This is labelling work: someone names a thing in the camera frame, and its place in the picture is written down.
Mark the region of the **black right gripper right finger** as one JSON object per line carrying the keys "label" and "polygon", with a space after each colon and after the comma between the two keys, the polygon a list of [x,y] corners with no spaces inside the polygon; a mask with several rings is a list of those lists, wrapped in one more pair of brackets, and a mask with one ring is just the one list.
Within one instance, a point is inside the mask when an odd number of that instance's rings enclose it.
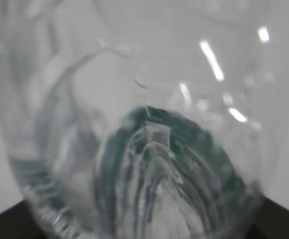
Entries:
{"label": "black right gripper right finger", "polygon": [[252,239],[289,239],[289,210],[265,198],[251,227]]}

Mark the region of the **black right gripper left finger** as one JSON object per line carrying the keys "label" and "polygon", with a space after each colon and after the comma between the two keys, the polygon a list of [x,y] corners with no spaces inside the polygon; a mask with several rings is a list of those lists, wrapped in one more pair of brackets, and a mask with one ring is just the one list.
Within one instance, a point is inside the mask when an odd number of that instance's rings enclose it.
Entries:
{"label": "black right gripper left finger", "polygon": [[25,201],[0,213],[0,239],[46,239]]}

